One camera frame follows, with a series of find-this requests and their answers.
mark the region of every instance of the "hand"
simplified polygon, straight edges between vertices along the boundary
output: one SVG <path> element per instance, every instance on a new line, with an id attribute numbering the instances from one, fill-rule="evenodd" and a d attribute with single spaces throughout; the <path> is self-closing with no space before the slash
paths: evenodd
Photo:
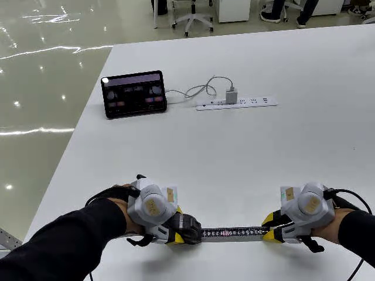
<path id="1" fill-rule="evenodd" d="M 122 185 L 123 187 L 129 187 L 130 184 L 124 184 Z M 145 230 L 143 226 L 136 224 L 135 222 L 132 221 L 132 219 L 128 215 L 128 203 L 125 202 L 124 200 L 117 199 L 117 198 L 108 198 L 112 202 L 115 202 L 116 205 L 121 209 L 122 213 L 124 213 L 124 217 L 127 221 L 127 230 L 126 234 L 140 234 L 143 235 Z"/>
<path id="2" fill-rule="evenodd" d="M 330 242 L 340 244 L 339 242 L 339 228 L 342 219 L 345 218 L 348 213 L 351 213 L 352 209 L 335 209 L 335 218 L 333 221 L 324 227 L 315 228 L 312 230 L 312 236 L 321 237 Z"/>

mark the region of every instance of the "white cabinet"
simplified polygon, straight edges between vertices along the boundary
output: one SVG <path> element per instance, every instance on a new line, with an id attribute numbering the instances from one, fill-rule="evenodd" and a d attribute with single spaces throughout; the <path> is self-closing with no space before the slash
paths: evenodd
<path id="1" fill-rule="evenodd" d="M 313 16 L 336 15 L 340 13 L 344 0 L 319 0 Z"/>
<path id="2" fill-rule="evenodd" d="M 249 19 L 250 0 L 215 0 L 219 22 L 240 22 Z"/>

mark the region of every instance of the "person's leg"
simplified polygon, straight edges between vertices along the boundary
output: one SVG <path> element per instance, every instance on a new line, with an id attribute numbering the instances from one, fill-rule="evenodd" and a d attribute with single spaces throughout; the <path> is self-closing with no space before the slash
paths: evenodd
<path id="1" fill-rule="evenodd" d="M 354 16 L 362 16 L 369 9 L 370 0 L 351 0 L 350 4 L 353 5 L 347 12 Z"/>
<path id="2" fill-rule="evenodd" d="M 284 7 L 285 0 L 275 0 L 272 6 L 272 17 L 280 18 L 282 7 Z"/>
<path id="3" fill-rule="evenodd" d="M 261 12 L 260 18 L 266 22 L 274 22 L 278 23 L 280 22 L 281 18 L 281 11 L 282 7 L 284 7 L 285 0 L 275 0 L 274 4 L 272 6 L 272 12 Z"/>
<path id="4" fill-rule="evenodd" d="M 319 0 L 307 0 L 304 6 L 304 10 L 301 12 L 300 16 L 297 18 L 299 25 L 306 25 L 307 21 L 311 18 L 312 13 L 315 10 Z"/>

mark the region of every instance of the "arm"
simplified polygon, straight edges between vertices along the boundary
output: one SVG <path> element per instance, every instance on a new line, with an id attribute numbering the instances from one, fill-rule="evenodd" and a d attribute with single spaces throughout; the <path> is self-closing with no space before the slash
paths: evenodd
<path id="1" fill-rule="evenodd" d="M 43 227 L 0 260 L 1 280 L 83 280 L 100 262 L 107 242 L 141 232 L 127 203 L 99 198 Z"/>
<path id="2" fill-rule="evenodd" d="M 371 250 L 373 242 L 363 239 L 363 233 L 375 233 L 375 216 L 350 209 L 335 210 L 335 219 L 329 225 L 313 231 L 314 236 L 341 244 L 375 267 L 375 256 Z"/>

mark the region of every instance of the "black sleeve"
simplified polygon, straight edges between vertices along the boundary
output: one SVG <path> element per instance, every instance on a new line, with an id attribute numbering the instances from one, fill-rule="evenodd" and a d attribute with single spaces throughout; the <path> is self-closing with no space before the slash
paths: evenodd
<path id="1" fill-rule="evenodd" d="M 0 280 L 83 280 L 107 242 L 126 231 L 120 208 L 108 199 L 63 215 L 0 259 Z"/>
<path id="2" fill-rule="evenodd" d="M 375 267 L 372 236 L 375 233 L 375 216 L 354 211 L 344 217 L 339 228 L 339 242 Z"/>

